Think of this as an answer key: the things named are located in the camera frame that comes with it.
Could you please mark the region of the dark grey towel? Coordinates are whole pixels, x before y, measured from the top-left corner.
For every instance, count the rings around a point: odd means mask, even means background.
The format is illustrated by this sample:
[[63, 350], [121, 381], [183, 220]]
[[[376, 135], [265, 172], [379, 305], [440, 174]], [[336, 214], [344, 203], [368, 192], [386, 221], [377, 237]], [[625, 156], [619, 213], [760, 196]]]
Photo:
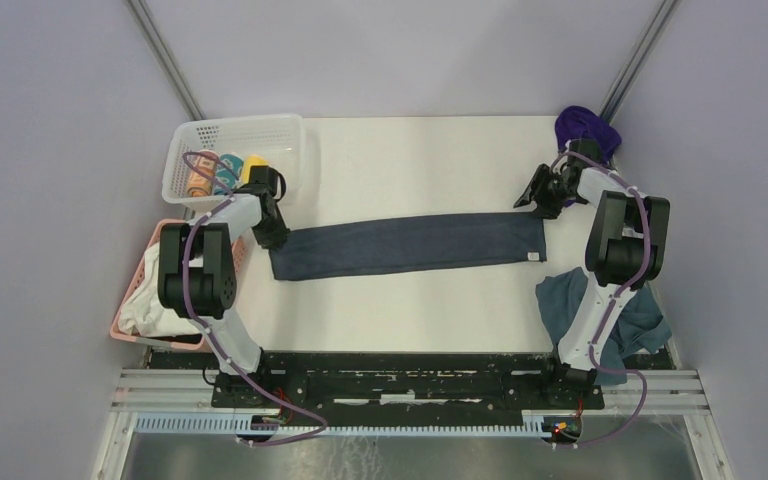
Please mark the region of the dark grey towel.
[[279, 281], [545, 262], [543, 221], [528, 213], [460, 213], [293, 231], [270, 253]]

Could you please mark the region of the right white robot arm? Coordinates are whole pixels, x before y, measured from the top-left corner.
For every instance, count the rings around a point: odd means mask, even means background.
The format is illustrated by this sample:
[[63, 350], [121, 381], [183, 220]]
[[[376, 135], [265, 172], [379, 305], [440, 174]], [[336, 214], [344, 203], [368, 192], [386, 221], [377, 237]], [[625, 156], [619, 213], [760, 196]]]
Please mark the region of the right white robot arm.
[[551, 372], [537, 382], [540, 400], [551, 408], [566, 406], [578, 387], [595, 384], [605, 369], [601, 357], [611, 330], [664, 261], [669, 201], [640, 192], [601, 164], [601, 157], [594, 140], [568, 141], [552, 164], [538, 166], [514, 203], [543, 220], [557, 218], [568, 203], [595, 210], [584, 252], [583, 298], [556, 344]]

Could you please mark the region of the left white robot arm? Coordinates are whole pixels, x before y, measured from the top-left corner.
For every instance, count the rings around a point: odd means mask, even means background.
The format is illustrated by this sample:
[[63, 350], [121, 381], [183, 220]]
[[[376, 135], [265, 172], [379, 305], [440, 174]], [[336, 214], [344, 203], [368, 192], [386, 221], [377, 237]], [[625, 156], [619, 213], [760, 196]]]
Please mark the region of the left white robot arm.
[[238, 396], [253, 407], [273, 397], [273, 378], [259, 370], [262, 348], [235, 310], [237, 271], [233, 244], [253, 234], [258, 246], [278, 250], [288, 240], [279, 201], [285, 180], [268, 165], [244, 169], [248, 181], [213, 209], [188, 223], [164, 226], [159, 239], [160, 304], [187, 320], [205, 338], [220, 370], [240, 376]]

